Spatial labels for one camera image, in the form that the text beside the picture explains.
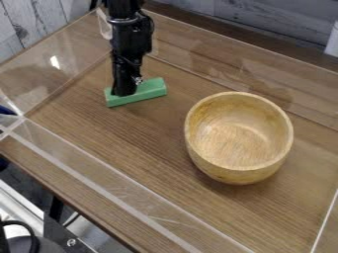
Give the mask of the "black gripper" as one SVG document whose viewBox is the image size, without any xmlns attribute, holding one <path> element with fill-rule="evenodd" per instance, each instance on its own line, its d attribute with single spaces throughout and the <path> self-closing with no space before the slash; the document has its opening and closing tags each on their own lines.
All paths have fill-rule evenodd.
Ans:
<svg viewBox="0 0 338 253">
<path fill-rule="evenodd" d="M 152 51 L 155 23 L 149 16 L 108 17 L 107 21 L 112 28 L 112 95 L 129 96 L 143 82 L 140 66 L 144 55 Z"/>
</svg>

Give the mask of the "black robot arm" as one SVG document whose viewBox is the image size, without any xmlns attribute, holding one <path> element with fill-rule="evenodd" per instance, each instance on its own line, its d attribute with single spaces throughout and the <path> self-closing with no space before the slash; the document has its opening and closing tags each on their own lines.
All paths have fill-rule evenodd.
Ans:
<svg viewBox="0 0 338 253">
<path fill-rule="evenodd" d="M 152 51 L 152 18 L 143 12 L 144 0 L 107 0 L 107 22 L 112 28 L 111 56 L 113 71 L 112 94 L 119 97 L 136 93 L 143 82 L 143 57 Z"/>
</svg>

